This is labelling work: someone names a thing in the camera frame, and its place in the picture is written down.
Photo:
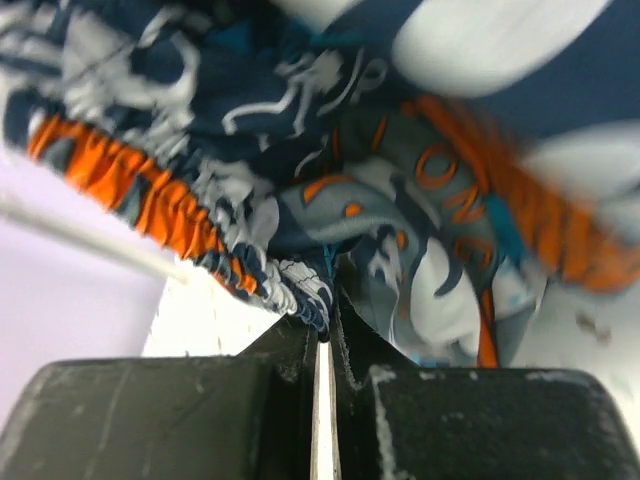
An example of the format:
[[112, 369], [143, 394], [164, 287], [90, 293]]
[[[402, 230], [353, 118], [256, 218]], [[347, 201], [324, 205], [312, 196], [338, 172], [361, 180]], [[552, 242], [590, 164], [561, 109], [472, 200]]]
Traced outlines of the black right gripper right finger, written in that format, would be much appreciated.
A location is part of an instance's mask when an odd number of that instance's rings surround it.
[[330, 324], [345, 479], [635, 479], [618, 408], [575, 370], [422, 368], [344, 292]]

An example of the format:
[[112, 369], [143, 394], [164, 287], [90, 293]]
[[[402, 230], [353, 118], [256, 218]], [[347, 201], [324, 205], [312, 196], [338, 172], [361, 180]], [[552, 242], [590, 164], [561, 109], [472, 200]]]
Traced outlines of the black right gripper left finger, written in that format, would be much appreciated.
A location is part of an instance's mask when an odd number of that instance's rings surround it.
[[279, 322], [235, 356], [57, 362], [1, 436], [5, 479], [306, 479], [317, 336]]

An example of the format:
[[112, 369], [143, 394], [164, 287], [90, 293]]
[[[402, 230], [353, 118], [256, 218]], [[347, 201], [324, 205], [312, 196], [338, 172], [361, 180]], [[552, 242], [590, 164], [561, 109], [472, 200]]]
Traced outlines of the blue orange patterned shorts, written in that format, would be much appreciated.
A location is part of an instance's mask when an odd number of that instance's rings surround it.
[[1, 141], [234, 296], [507, 365], [639, 279], [635, 1], [5, 1]]

